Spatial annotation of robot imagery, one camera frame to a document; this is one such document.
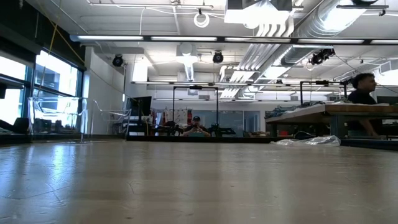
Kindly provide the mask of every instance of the cable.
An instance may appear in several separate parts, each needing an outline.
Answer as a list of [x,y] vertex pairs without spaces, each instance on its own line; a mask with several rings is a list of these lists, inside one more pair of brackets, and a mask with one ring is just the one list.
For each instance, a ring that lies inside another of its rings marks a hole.
[[201,15],[200,13],[198,13],[198,14],[195,15],[195,17],[193,18],[193,23],[194,23],[197,27],[199,27],[199,28],[205,28],[205,27],[208,26],[209,23],[210,23],[209,15],[208,15],[207,13],[203,13],[202,15],[205,16],[205,20],[204,20],[203,22],[199,22],[199,21],[198,21],[198,17],[199,17],[200,15]]
[[325,67],[343,67],[344,65],[324,65],[324,64],[321,64],[321,66],[325,66]]
[[[351,67],[353,70],[355,70],[356,72],[361,73],[358,69],[352,67],[348,62],[346,62],[345,60],[341,59],[339,56],[337,56],[337,55],[335,55],[335,56],[336,56],[338,59],[340,59],[342,62],[344,62],[345,64],[347,64],[348,66],[350,66],[350,67]],[[379,84],[379,86],[381,86],[381,87],[383,87],[383,88],[385,88],[385,89],[387,89],[387,90],[390,90],[390,91],[393,92],[393,93],[397,93],[397,94],[398,94],[397,91],[391,90],[390,88],[388,88],[388,87],[386,87],[386,86],[384,86],[384,85]]]
[[145,8],[142,9],[141,18],[139,19],[139,35],[141,35],[141,32],[142,32],[142,16],[144,15],[144,11],[145,11]]
[[224,17],[215,16],[215,14],[212,13],[206,13],[206,14],[208,14],[209,16],[213,16],[215,18],[224,19]]
[[60,21],[61,6],[62,6],[62,0],[60,0],[60,10],[59,10],[59,13],[58,13],[58,15],[57,15],[57,22],[55,23],[54,31],[53,31],[53,33],[52,33],[52,38],[51,38],[51,43],[50,43],[50,48],[49,48],[49,55],[47,56],[47,59],[46,59],[46,62],[45,62],[44,68],[43,68],[42,81],[40,82],[39,89],[38,89],[38,91],[37,91],[36,97],[39,97],[39,94],[40,94],[40,91],[41,91],[41,89],[42,89],[42,86],[44,85],[45,69],[47,68],[47,63],[48,63],[49,56],[50,56],[50,54],[51,54],[52,47],[53,47],[54,40],[55,40],[55,34],[57,33],[57,30],[58,30],[57,28],[58,28],[58,23],[59,23],[59,21]]
[[197,12],[165,12],[165,11],[161,11],[155,8],[146,8],[149,10],[153,10],[153,11],[157,11],[157,12],[161,12],[161,13],[166,13],[166,14],[172,14],[172,15],[192,15],[192,14],[197,14]]

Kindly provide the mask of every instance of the fluorescent light fixture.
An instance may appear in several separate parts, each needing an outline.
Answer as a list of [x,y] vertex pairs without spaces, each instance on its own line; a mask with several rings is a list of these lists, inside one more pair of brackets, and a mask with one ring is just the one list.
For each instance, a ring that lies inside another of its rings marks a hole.
[[247,86],[247,83],[215,83],[215,85],[226,85],[226,86]]
[[175,82],[175,85],[208,85],[209,83],[205,82]]
[[77,41],[135,41],[144,40],[143,36],[128,36],[128,35],[71,35],[70,39]]
[[[159,101],[173,101],[172,98],[157,98],[154,100],[159,100]],[[174,101],[207,101],[204,99],[174,99]]]
[[225,37],[227,42],[270,42],[270,43],[289,43],[291,39],[289,38],[266,38],[266,37]]
[[364,40],[354,39],[299,39],[299,44],[362,44]]
[[179,37],[179,36],[154,36],[150,37],[151,40],[156,41],[217,41],[217,37]]
[[238,101],[238,102],[258,102],[258,100],[232,100],[232,101]]
[[337,9],[375,9],[375,10],[383,10],[388,9],[390,6],[388,5],[372,5],[372,6],[357,6],[357,5],[337,5]]
[[169,85],[169,82],[131,82],[131,84],[141,84],[141,85]]
[[398,40],[372,40],[371,44],[398,44]]
[[269,83],[264,83],[264,84],[252,84],[252,86],[271,86],[271,87],[278,87],[278,86],[286,86],[286,84],[269,84]]
[[334,49],[334,46],[325,46],[325,45],[293,45],[293,48],[300,49]]

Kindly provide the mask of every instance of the white wall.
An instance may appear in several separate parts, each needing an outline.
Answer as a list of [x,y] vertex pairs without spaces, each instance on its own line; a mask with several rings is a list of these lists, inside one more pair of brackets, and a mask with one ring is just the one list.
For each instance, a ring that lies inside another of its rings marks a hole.
[[125,94],[127,97],[134,98],[134,97],[142,97],[142,96],[149,96],[151,93],[147,92],[146,85],[135,85],[131,84],[132,82],[132,74],[134,71],[134,64],[130,63],[126,66],[126,88]]
[[108,122],[98,113],[93,100],[102,110],[121,110],[123,106],[124,75],[94,53],[92,47],[86,48],[83,97],[88,98],[88,133],[91,130],[92,109],[95,115],[93,134],[110,134]]

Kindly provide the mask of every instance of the metal pole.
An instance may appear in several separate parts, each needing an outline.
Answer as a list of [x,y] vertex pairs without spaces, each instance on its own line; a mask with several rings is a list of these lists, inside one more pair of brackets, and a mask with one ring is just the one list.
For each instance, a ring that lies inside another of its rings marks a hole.
[[176,86],[173,87],[173,122],[174,122],[174,102],[175,102],[175,89],[176,88],[177,88]]
[[301,99],[301,105],[303,106],[303,81],[300,82],[300,99]]
[[216,88],[217,95],[216,95],[216,103],[217,103],[217,109],[216,109],[216,123],[218,125],[218,88]]
[[343,85],[344,85],[344,98],[347,99],[347,83],[344,82]]

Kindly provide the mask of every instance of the security camera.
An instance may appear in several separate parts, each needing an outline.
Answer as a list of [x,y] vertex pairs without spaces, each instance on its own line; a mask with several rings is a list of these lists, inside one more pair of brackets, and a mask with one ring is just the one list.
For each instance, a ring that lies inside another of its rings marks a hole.
[[113,64],[115,67],[122,67],[123,63],[124,63],[123,55],[117,54],[117,55],[114,56],[114,59],[113,59],[113,61],[112,61],[112,64]]
[[213,62],[214,63],[221,63],[224,61],[224,56],[220,51],[214,53]]

